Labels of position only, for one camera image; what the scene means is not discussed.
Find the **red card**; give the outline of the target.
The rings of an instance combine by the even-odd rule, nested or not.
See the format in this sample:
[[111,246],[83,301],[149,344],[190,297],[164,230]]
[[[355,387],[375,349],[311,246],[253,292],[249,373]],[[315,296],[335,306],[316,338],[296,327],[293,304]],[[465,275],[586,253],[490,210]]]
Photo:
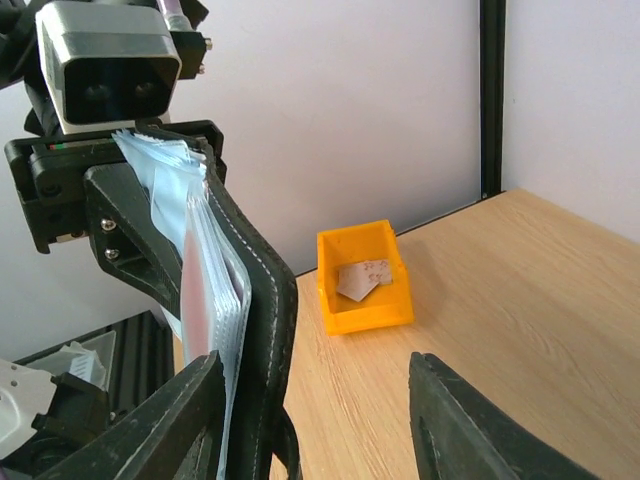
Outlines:
[[185,236],[181,280],[182,340],[188,363],[198,356],[207,355],[208,319],[205,289],[198,244],[192,233]]

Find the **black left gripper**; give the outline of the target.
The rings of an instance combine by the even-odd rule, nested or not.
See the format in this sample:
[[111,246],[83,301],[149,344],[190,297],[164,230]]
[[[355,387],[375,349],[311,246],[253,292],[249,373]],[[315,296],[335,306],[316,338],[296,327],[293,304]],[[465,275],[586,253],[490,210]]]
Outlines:
[[[211,120],[138,123],[126,128],[163,140],[207,142],[223,184],[224,135]],[[36,250],[50,253],[58,237],[81,231],[100,268],[180,313],[182,260],[154,226],[150,199],[114,143],[115,130],[14,139],[4,147]]]

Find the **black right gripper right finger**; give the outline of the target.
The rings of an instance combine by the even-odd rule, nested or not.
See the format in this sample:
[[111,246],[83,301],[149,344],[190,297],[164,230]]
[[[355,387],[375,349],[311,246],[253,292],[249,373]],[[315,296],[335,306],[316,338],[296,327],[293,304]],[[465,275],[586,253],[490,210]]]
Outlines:
[[409,363],[410,426],[421,479],[594,479],[434,354]]

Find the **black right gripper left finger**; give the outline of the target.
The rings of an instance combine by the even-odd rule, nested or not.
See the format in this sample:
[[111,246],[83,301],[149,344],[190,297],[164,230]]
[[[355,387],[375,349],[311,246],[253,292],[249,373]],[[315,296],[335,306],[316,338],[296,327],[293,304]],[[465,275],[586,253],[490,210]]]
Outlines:
[[217,477],[225,419],[217,352],[200,356],[110,428],[41,479]]

